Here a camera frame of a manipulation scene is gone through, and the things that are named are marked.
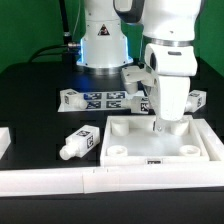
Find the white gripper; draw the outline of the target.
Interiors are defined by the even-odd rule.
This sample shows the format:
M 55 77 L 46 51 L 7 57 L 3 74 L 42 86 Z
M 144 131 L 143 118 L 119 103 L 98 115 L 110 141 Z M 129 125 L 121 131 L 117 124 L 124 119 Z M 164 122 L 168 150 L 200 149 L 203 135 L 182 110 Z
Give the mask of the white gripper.
M 189 77 L 151 76 L 150 84 L 147 86 L 147 95 L 158 118 L 153 124 L 154 132 L 164 132 L 164 121 L 178 121 L 183 117 L 189 89 Z

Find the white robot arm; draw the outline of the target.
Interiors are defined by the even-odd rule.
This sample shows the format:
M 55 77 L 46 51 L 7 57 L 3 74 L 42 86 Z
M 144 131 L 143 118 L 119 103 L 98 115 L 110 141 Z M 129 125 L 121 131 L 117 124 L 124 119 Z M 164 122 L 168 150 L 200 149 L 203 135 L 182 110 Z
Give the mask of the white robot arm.
M 126 91 L 142 84 L 156 114 L 154 129 L 182 119 L 197 61 L 192 42 L 205 0 L 84 0 L 86 31 L 78 64 L 96 74 L 119 69 Z M 143 66 L 132 64 L 121 24 L 140 24 L 149 40 Z

